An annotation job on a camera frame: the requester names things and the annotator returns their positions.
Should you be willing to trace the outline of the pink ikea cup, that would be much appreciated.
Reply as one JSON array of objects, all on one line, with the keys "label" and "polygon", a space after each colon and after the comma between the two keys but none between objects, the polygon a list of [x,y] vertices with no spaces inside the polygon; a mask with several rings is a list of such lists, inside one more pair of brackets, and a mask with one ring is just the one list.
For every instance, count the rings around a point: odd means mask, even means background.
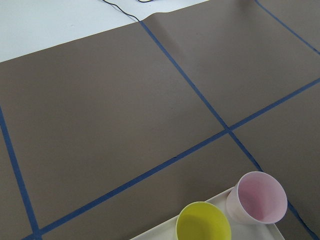
[{"label": "pink ikea cup", "polygon": [[275,224],[283,219],[287,209],[288,199],[282,185],[261,171],[243,175],[226,199],[228,215],[241,224]]}]

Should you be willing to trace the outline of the yellow ikea cup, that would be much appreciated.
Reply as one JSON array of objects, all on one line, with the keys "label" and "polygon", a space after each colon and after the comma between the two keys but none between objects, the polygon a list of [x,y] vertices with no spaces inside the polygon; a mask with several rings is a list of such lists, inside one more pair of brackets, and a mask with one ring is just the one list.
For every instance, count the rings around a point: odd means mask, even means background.
[{"label": "yellow ikea cup", "polygon": [[232,231],[226,215],[215,205],[192,202],[179,213],[175,224],[177,240],[230,240]]}]

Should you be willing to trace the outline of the cream serving tray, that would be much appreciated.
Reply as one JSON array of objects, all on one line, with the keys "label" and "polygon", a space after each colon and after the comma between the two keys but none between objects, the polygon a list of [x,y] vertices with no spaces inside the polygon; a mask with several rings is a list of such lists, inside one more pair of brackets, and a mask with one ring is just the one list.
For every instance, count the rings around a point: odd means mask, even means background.
[{"label": "cream serving tray", "polygon": [[[218,207],[227,217],[233,240],[284,240],[280,230],[275,224],[241,224],[234,221],[227,213],[226,200],[231,192],[229,188],[207,200]],[[137,236],[134,240],[175,240],[176,223],[178,216],[175,216]]]}]

